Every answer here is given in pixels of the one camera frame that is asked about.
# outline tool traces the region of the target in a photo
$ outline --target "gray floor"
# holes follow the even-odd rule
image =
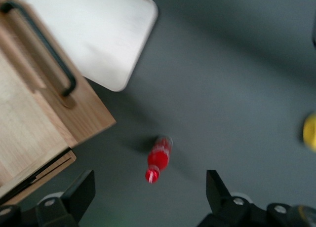
[[[117,124],[22,206],[94,169],[80,226],[196,226],[210,212],[205,173],[261,208],[316,207],[316,153],[300,139],[316,108],[316,0],[154,0],[159,18],[127,88],[91,85]],[[174,140],[170,166],[144,179],[153,137]]]

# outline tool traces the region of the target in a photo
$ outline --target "white tray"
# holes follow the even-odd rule
[[[123,90],[158,10],[152,0],[24,0],[88,79]]]

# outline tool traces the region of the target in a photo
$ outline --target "drawer handle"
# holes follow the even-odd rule
[[[4,1],[1,6],[0,6],[0,11],[3,13],[8,13],[11,9],[17,9],[20,14],[23,16],[23,18],[25,19],[25,21],[29,24],[29,26],[32,28],[32,30],[34,31],[34,33],[37,35],[37,37],[39,38],[39,40],[44,44],[44,46],[46,47],[46,49],[49,51],[49,53],[51,54],[51,56],[53,57],[53,59],[58,63],[58,65],[60,66],[60,68],[63,70],[63,72],[65,73],[67,79],[70,82],[70,86],[62,93],[62,95],[64,97],[70,95],[70,93],[75,89],[76,87],[76,78],[74,77],[74,75],[72,74],[72,72],[69,70],[69,68],[67,67],[67,65],[64,63],[64,61],[60,58],[60,56],[58,55],[58,53],[55,51],[55,49],[51,46],[51,44],[49,43],[49,41],[46,39],[46,37],[44,36],[44,34],[40,31],[40,29],[37,27],[37,25],[35,24],[35,22],[32,20],[32,18],[29,16],[29,14],[27,13],[27,11],[23,8],[22,5],[20,5],[19,3],[17,3],[16,1],[13,0],[8,0],[8,1]]]

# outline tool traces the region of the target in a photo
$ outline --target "red bottle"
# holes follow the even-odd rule
[[[151,152],[148,155],[148,169],[145,178],[149,183],[155,183],[169,163],[170,153],[172,149],[172,139],[169,137],[159,137]]]

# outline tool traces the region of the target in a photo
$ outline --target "wooden surface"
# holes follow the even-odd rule
[[[67,147],[73,148],[115,123],[40,20],[24,7],[71,69],[77,86],[70,97],[61,98],[67,86],[64,73],[16,10],[0,13],[0,198]],[[53,164],[23,193],[35,190],[74,157]]]
[[[0,123],[1,197],[68,147],[2,51]]]
[[[3,21],[3,25],[10,32],[11,41],[13,41],[16,47],[23,52],[28,64],[37,74],[38,78],[33,80],[41,80],[46,85],[46,88],[38,86],[31,88],[33,91],[39,92],[38,94],[34,93],[33,96],[50,118],[50,121],[66,140],[69,147],[73,148],[78,143],[81,143],[112,126],[115,124],[115,120],[86,79],[75,68],[41,21],[34,15],[33,11],[26,4],[22,3],[22,5],[31,15],[36,25],[45,34],[53,48],[71,69],[77,80],[76,89],[71,93],[70,97],[70,100],[74,104],[71,108],[67,108],[61,103],[60,98],[56,96],[56,91],[58,91],[59,88],[52,89],[49,83],[47,83],[47,80],[45,80],[45,77],[51,77],[52,74],[48,73],[46,67],[43,67],[43,64],[39,63],[36,59],[38,55],[37,53],[40,52],[41,48],[43,53],[41,53],[40,56],[46,58],[48,62],[50,61],[50,63],[48,63],[48,65],[50,65],[48,68],[52,69],[56,78],[60,79],[61,84],[65,85],[65,82],[67,81],[65,81],[63,72],[56,69],[51,61],[50,55],[44,53],[45,48],[41,45],[41,42],[32,38],[32,33],[25,27],[26,24],[23,22],[23,18],[19,16],[19,13],[17,13],[16,10],[11,10],[8,14],[0,13],[0,20]],[[22,28],[25,29],[25,32],[18,30],[19,26],[23,26]],[[14,57],[12,56],[12,51],[8,51],[7,56],[9,58]]]
[[[152,0],[25,1],[81,73],[116,92],[126,87],[158,15]]]
[[[70,151],[64,156],[62,156],[59,160],[57,160],[55,163],[53,163],[49,168],[41,172],[39,175],[36,176],[36,180],[32,182],[32,185],[17,194],[15,197],[7,201],[4,205],[13,205],[17,204],[21,200],[23,200],[26,196],[33,193],[36,189],[38,189],[40,186],[45,184],[47,181],[52,179],[54,176],[59,174],[61,171],[63,171],[65,168],[67,168],[69,165],[71,165],[76,160],[75,154]]]

